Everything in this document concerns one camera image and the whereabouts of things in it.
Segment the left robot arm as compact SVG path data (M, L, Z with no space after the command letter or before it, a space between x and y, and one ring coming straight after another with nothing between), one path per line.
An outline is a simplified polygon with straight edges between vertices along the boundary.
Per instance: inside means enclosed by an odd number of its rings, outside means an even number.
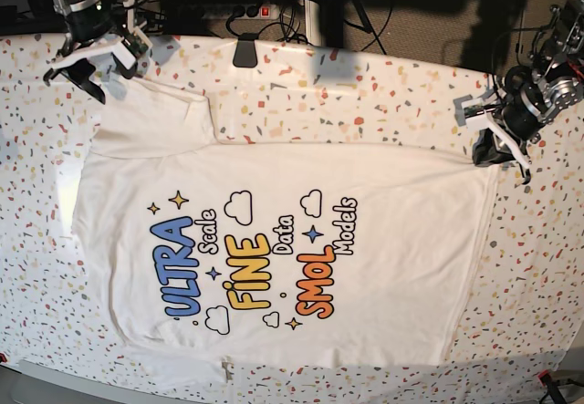
M492 75L493 94L462 102L465 126L479 133L473 147L476 167L515 161L523 183L531 180L528 144L540 141L540 131L557 115L583 100L583 0L568 0L550 8L549 22L520 27L513 33L535 34L529 64L511 67L503 79Z

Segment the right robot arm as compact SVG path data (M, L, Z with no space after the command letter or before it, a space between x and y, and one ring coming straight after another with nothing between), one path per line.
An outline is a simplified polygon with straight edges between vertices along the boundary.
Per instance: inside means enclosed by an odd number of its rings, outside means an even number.
M144 32L147 23L136 15L139 4L137 0L53 0L67 33L43 76L45 84L61 75L104 104L103 90L91 80L96 67L90 60L112 56L124 78L134 77L139 60L152 47Z

